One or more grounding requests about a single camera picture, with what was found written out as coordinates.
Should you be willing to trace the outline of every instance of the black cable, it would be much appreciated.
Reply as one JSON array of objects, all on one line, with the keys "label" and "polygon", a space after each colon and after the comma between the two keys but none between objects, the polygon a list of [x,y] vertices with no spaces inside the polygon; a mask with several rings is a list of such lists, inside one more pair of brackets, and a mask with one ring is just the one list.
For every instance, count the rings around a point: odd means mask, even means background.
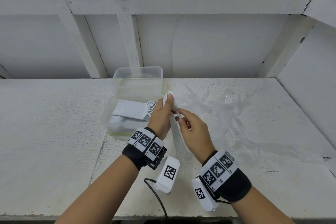
[{"label": "black cable", "polygon": [[217,202],[217,203],[225,203],[225,204],[228,204],[228,205],[231,204],[230,202],[222,201],[222,200],[218,200],[218,199],[216,199],[216,202]]},{"label": "black cable", "polygon": [[166,216],[166,221],[168,220],[168,215],[167,215],[167,212],[166,212],[166,209],[165,207],[163,206],[163,203],[161,201],[161,199],[159,198],[159,196],[157,195],[157,193],[155,192],[155,190],[149,185],[149,183],[147,181],[151,181],[153,183],[156,183],[156,180],[153,180],[153,179],[149,179],[149,178],[145,178],[143,180],[145,182],[145,184],[147,184],[147,186],[150,188],[150,190],[154,193],[154,195],[156,196],[156,198],[158,199],[162,209],[163,209],[163,212],[165,213],[165,216]]}]

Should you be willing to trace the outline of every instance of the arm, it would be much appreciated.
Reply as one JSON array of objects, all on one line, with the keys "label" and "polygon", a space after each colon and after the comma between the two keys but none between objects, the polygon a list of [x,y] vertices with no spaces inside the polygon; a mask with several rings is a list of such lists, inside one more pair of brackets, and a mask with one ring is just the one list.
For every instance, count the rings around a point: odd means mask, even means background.
[{"label": "arm", "polygon": [[[179,111],[185,116],[179,120],[185,144],[203,164],[215,151],[208,126],[196,114],[183,109]],[[294,224],[253,186],[242,199],[231,202],[231,205],[245,224]]]},{"label": "arm", "polygon": [[[163,140],[169,129],[173,96],[165,106],[160,99],[148,123],[157,137]],[[58,218],[56,224],[109,223],[138,176],[135,164],[120,155]]]}]

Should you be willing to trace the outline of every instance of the clear plastic container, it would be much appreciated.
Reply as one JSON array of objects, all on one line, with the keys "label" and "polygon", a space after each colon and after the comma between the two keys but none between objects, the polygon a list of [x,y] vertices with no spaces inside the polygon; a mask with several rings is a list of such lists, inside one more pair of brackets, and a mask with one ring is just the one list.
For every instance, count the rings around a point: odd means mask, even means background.
[{"label": "clear plastic container", "polygon": [[125,96],[161,95],[163,70],[159,66],[121,67],[113,76],[112,92],[116,98]]},{"label": "clear plastic container", "polygon": [[113,96],[107,101],[100,122],[107,133],[117,139],[128,139],[137,128],[144,128],[148,122],[112,123],[112,112],[118,99],[147,103],[163,98],[163,70],[161,67],[121,67],[114,73],[112,80]]}]

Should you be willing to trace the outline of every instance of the white table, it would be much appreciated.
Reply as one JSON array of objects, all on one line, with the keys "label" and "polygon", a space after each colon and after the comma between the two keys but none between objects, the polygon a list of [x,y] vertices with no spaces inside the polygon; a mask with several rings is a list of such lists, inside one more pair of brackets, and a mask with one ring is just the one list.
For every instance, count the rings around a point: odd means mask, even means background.
[{"label": "white table", "polygon": [[[0,80],[0,220],[54,220],[117,158],[125,142],[106,135],[100,116],[111,96],[111,79]],[[255,86],[238,118],[255,143],[299,144],[334,150],[276,79],[165,79],[175,94],[187,84],[200,96],[216,99],[226,87],[245,94]],[[171,133],[165,139],[174,156]],[[241,154],[240,168],[252,184],[293,218],[335,218],[336,179],[322,165],[260,151],[257,161]],[[202,210],[191,186],[200,164],[179,172],[170,195],[160,197],[169,216],[236,217],[221,204]],[[144,184],[157,172],[145,167],[115,216],[127,219],[163,216],[160,204]]]}]

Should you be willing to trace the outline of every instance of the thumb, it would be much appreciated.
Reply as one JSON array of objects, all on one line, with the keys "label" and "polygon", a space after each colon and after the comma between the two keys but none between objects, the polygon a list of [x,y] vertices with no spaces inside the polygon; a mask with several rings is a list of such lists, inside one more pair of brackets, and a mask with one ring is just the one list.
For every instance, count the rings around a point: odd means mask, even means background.
[{"label": "thumb", "polygon": [[184,137],[185,135],[187,135],[187,133],[190,132],[190,130],[188,129],[188,126],[187,126],[187,123],[185,122],[185,120],[179,119],[178,123],[180,125],[182,136]]},{"label": "thumb", "polygon": [[173,105],[174,105],[173,94],[168,94],[164,109],[166,109],[166,111],[170,112],[170,110],[173,109]]}]

